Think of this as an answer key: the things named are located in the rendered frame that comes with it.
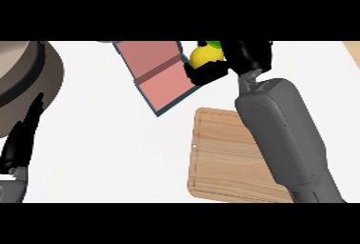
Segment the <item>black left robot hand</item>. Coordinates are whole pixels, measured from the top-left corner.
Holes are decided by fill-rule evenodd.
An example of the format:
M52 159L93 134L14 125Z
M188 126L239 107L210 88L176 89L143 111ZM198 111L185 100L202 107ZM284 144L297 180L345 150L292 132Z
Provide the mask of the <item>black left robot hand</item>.
M16 167L30 165L34 136L39 128L44 94L40 93L30 106L25 118L15 123L0 154L0 174L9 174Z

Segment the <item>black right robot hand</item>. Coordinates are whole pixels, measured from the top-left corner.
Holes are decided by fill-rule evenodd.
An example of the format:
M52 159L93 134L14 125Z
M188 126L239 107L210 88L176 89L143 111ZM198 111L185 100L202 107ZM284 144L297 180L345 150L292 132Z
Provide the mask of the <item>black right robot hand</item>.
M192 83L204 86L227 75L233 70L239 78L253 84L255 78L272 70L272 41L219 41L223 46L224 60L208 62L199 68L185 64L185 71Z

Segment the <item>yellow lemon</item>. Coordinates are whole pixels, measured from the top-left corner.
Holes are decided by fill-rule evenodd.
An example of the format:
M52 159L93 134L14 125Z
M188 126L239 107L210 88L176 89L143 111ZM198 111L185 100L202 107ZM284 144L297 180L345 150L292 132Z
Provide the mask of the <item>yellow lemon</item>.
M191 55L191 66L196 69L208 62L224 60L223 46L219 41L204 41L198 43Z

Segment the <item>tan wooden board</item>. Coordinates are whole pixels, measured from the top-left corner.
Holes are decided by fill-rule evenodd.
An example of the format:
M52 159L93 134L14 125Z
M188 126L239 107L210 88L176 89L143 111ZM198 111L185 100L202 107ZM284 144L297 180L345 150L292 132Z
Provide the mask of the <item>tan wooden board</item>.
M347 51L360 68L360 41L344 41Z

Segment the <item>wooden cutting board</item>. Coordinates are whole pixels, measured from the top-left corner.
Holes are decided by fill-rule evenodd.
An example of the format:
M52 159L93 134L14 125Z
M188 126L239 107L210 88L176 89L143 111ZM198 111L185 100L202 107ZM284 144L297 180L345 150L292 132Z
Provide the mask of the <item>wooden cutting board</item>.
M191 154L191 195L223 202L291 203L238 112L199 108Z

